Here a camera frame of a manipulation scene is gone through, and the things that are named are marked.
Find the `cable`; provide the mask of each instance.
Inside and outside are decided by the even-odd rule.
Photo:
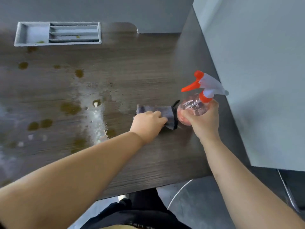
[[[181,187],[181,189],[175,194],[175,196],[173,197],[173,199],[171,200],[170,204],[168,205],[168,208],[170,208],[171,203],[173,202],[173,200],[175,199],[175,197],[178,195],[178,193],[187,185],[189,184],[191,181],[193,181],[192,179],[190,181],[188,181],[184,186]]]

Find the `person's right arm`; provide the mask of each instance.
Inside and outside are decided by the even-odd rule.
[[[197,117],[182,111],[192,124],[206,152],[230,216],[239,229],[305,228],[304,221],[257,179],[221,142],[218,103]]]

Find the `black pants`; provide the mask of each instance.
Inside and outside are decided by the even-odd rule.
[[[179,222],[158,196],[155,188],[129,194],[112,203],[81,229],[96,229],[112,225],[131,225],[137,228],[189,228]]]

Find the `spray nozzle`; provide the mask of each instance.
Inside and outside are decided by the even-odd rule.
[[[197,88],[204,88],[199,94],[199,98],[203,103],[210,102],[215,94],[229,95],[229,92],[224,89],[222,84],[212,76],[197,70],[194,73],[196,81],[181,89],[182,92],[191,91]]]

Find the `person's left arm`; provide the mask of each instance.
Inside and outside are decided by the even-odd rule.
[[[161,113],[135,116],[129,132],[44,166],[0,189],[7,229],[67,228],[97,199],[126,162],[166,123]]]

